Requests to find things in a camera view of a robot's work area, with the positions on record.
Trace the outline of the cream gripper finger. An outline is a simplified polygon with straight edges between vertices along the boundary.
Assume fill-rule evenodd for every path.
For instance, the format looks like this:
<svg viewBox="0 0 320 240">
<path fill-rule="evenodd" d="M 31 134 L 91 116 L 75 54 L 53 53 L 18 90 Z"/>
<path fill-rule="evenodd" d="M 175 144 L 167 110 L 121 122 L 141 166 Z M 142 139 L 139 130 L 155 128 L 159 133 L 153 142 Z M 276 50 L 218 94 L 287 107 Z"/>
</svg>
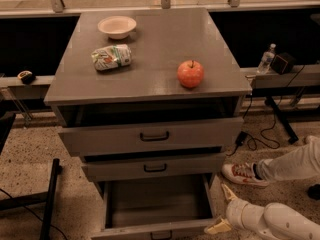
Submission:
<svg viewBox="0 0 320 240">
<path fill-rule="evenodd" d="M 228 202 L 237 199 L 237 195 L 224 183 L 221 184 L 221 188 L 224 192 L 225 198 Z"/>
<path fill-rule="evenodd" d="M 206 234 L 215 235 L 219 233 L 225 233 L 232 229 L 231 224 L 227 219 L 219 217 L 214 224 L 207 226 L 204 229 Z"/>
</svg>

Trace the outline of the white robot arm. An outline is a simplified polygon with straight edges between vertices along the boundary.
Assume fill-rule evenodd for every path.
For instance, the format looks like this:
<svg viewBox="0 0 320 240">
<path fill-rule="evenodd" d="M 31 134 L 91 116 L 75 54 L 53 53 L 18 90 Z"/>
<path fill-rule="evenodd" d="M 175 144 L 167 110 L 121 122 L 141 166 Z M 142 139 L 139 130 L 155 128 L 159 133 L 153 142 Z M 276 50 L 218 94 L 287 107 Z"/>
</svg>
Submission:
<svg viewBox="0 0 320 240">
<path fill-rule="evenodd" d="M 320 225 L 282 203 L 254 205 L 221 184 L 228 201 L 226 217 L 219 217 L 204 232 L 224 233 L 232 228 L 250 230 L 263 240 L 320 240 Z"/>
</svg>

